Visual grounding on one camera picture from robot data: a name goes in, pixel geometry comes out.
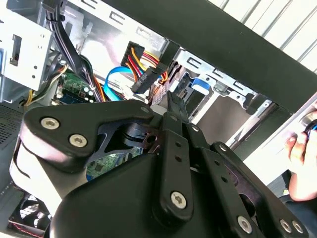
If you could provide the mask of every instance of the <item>fan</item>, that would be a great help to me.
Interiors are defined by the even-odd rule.
[[[49,226],[50,217],[45,204],[27,194],[14,210],[9,222],[16,230],[38,237],[42,236]]]

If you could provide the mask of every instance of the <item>mesh grille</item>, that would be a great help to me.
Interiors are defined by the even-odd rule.
[[[22,113],[0,105],[0,144],[4,143],[17,129],[19,129]]]

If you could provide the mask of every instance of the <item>black connector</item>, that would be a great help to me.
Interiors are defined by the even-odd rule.
[[[145,71],[145,73],[132,86],[132,92],[145,93],[163,72],[164,70],[162,70],[161,68],[149,67],[147,71]]]
[[[133,59],[131,48],[134,49],[135,56],[136,56],[139,60],[141,59],[141,57],[142,57],[142,55],[143,55],[143,52],[144,52],[144,50],[145,50],[144,47],[142,47],[142,46],[140,46],[140,45],[138,45],[138,44],[133,43],[133,42],[130,41],[129,44],[128,44],[128,47],[127,47],[127,49],[126,49],[126,51],[125,51],[125,53],[124,53],[123,59],[122,59],[122,61],[121,61],[121,66],[123,66],[123,67],[126,67],[125,63],[128,63],[128,62],[129,62],[128,56],[131,56],[131,58]]]
[[[46,11],[54,13],[57,5],[60,3],[60,0],[43,0],[42,6]]]

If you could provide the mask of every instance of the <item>orange wire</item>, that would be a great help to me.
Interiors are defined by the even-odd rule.
[[[135,73],[134,70],[132,69],[132,66],[131,66],[129,63],[125,63],[125,65],[128,66],[129,69],[131,70],[131,72],[133,73],[134,82],[137,82],[137,81],[138,81],[138,78],[137,78],[136,73]]]
[[[105,98],[105,95],[104,95],[104,92],[103,92],[103,89],[101,88],[101,85],[98,83],[97,81],[97,78],[94,76],[94,80],[95,80],[95,84],[101,94],[101,97],[102,97],[102,100],[105,102],[106,101],[106,98]]]

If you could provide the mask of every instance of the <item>screw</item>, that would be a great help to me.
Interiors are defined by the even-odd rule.
[[[304,233],[303,229],[301,228],[301,226],[300,226],[296,221],[293,221],[292,223],[293,223],[293,226],[295,227],[295,229],[296,229],[299,233],[301,233],[301,234]]]
[[[144,112],[146,112],[146,113],[150,112],[149,109],[147,109],[147,108],[145,108],[145,107],[141,107],[141,110],[144,111]]]
[[[246,233],[251,234],[252,233],[252,226],[250,222],[243,216],[238,217],[238,223],[242,230],[244,230]]]
[[[194,131],[199,131],[199,128],[196,125],[192,125]]]
[[[186,198],[180,192],[173,192],[170,196],[172,203],[179,209],[184,209],[186,207]]]
[[[76,147],[84,147],[87,145],[87,139],[84,136],[79,134],[72,135],[69,138],[69,142],[70,144]]]
[[[58,122],[58,120],[56,120],[54,118],[44,118],[44,119],[42,119],[41,120],[41,125],[45,129],[49,129],[49,130],[55,130],[55,129],[59,128],[59,122]]]
[[[224,147],[224,145],[219,145],[219,148],[223,151],[227,151],[226,147]]]
[[[281,225],[285,231],[287,231],[288,233],[292,233],[292,228],[289,226],[289,224],[286,221],[281,219],[281,220],[279,220],[279,222],[281,223]]]
[[[173,120],[178,121],[176,116],[170,115],[170,117],[171,117]]]

